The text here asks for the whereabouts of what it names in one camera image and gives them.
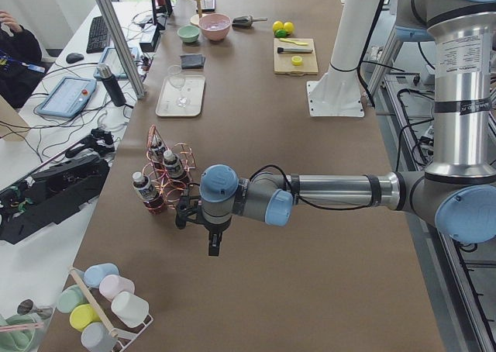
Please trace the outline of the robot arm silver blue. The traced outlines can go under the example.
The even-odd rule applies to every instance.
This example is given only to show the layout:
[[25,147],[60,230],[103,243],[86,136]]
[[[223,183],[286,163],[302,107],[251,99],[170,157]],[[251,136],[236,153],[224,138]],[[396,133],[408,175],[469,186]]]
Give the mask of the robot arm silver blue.
[[495,235],[495,170],[487,162],[490,52],[495,0],[398,0],[396,26],[427,32],[436,45],[434,157],[418,172],[384,176],[272,175],[239,178],[217,164],[201,176],[198,215],[208,252],[219,254],[234,215],[283,226],[304,202],[353,211],[410,212],[461,243]]

